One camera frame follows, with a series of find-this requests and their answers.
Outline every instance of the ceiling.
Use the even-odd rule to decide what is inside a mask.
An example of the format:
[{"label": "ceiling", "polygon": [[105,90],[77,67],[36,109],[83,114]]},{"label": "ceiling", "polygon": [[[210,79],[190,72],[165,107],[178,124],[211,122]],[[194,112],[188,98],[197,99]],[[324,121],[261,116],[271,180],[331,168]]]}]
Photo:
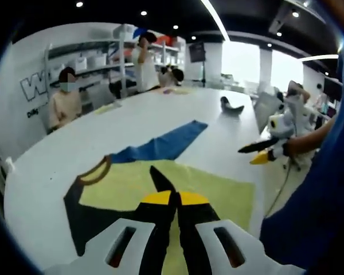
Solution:
[{"label": "ceiling", "polygon": [[[194,32],[218,30],[200,0],[137,2],[83,0],[84,6],[81,8],[76,8],[76,2],[76,0],[55,0],[26,7],[23,13],[25,20],[21,21],[21,28],[16,32],[14,42],[42,29],[76,22],[130,23],[168,35],[181,36],[187,42],[192,42],[191,34]],[[226,30],[259,34],[283,41],[310,55],[337,52],[334,38],[327,25],[284,0],[210,0],[210,2],[222,19]],[[293,9],[300,13],[299,18],[291,15]],[[146,10],[148,14],[141,16],[142,10]],[[277,21],[282,24],[281,37],[277,37],[276,32],[269,31],[271,27],[275,27]],[[174,30],[173,25],[178,25],[178,30]],[[197,38],[197,41],[222,40],[221,35],[200,35]],[[324,64],[330,72],[335,72],[336,60],[328,60]]]}]

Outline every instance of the blue cloth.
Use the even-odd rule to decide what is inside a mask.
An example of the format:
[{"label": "blue cloth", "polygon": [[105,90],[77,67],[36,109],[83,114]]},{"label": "blue cloth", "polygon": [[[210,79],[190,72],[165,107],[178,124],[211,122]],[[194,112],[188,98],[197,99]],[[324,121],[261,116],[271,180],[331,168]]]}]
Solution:
[{"label": "blue cloth", "polygon": [[266,254],[281,264],[307,269],[328,249],[344,220],[344,57],[341,108],[304,182],[286,205],[263,221],[260,240]]},{"label": "blue cloth", "polygon": [[144,145],[139,147],[129,146],[116,154],[111,154],[111,161],[112,163],[127,163],[136,160],[174,160],[207,127],[207,124],[194,120],[163,136],[151,139]]}]

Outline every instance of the white table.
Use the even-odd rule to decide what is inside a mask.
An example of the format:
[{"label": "white table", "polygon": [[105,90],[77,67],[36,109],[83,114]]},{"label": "white table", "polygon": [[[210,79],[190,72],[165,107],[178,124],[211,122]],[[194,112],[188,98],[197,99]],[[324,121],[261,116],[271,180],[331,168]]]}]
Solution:
[{"label": "white table", "polygon": [[[77,258],[63,203],[76,175],[88,171],[106,154],[144,144],[194,119],[209,126],[177,162],[254,183],[256,199],[249,231],[259,236],[264,205],[262,166],[249,164],[255,153],[237,153],[259,138],[249,96],[184,89],[192,93],[148,92],[123,100],[116,110],[83,116],[38,142],[14,163],[15,170],[6,181],[6,222],[20,247],[41,270]],[[239,117],[221,112],[221,96],[226,96],[233,107],[245,105]]]}]

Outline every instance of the blue sleeve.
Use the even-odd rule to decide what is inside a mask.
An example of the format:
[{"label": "blue sleeve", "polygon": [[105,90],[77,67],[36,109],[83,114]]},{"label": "blue sleeve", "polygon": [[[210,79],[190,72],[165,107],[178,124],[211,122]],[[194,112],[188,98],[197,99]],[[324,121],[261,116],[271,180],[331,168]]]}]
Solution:
[{"label": "blue sleeve", "polygon": [[194,120],[160,137],[151,139],[144,145],[129,146],[116,154],[111,154],[111,161],[112,163],[127,163],[137,160],[174,160],[207,126],[205,123]]}]

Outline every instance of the floor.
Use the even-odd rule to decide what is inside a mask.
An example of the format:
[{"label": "floor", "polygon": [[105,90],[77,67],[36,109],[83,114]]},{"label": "floor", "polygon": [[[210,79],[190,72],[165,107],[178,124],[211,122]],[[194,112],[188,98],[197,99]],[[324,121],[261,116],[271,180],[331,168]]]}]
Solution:
[{"label": "floor", "polygon": [[[288,172],[288,170],[283,168],[283,164],[285,164],[286,162],[287,159],[282,158],[277,159],[274,162],[265,164],[264,166],[265,215],[271,215],[285,205],[291,194],[303,182],[310,168],[309,164],[302,167],[301,171],[297,171],[295,167],[291,168],[289,171],[288,179],[283,187]],[[275,199],[282,187],[283,190],[275,202]]]}]

